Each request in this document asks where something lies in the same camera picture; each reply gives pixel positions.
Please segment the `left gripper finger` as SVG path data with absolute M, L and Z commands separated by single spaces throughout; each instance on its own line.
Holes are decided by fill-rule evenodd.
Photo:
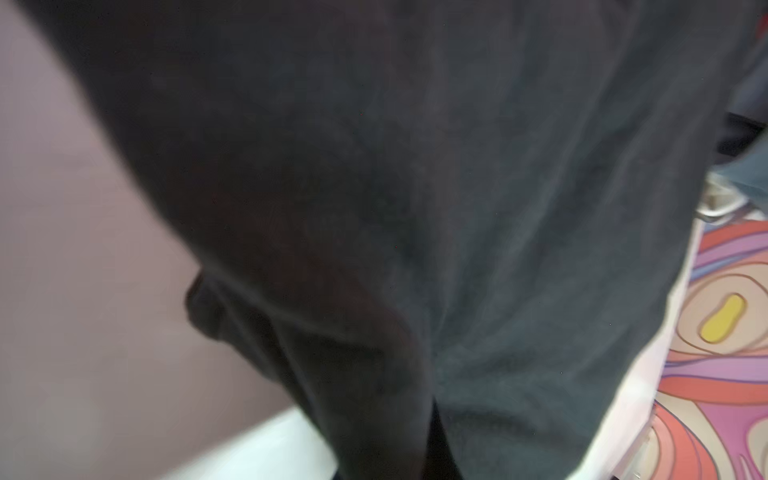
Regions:
M 462 480 L 450 451 L 436 403 L 432 406 L 422 479 Z

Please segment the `black t shirt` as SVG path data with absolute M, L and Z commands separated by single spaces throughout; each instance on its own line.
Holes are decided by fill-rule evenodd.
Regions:
M 24 1 L 342 479 L 564 479 L 659 330 L 763 1 Z

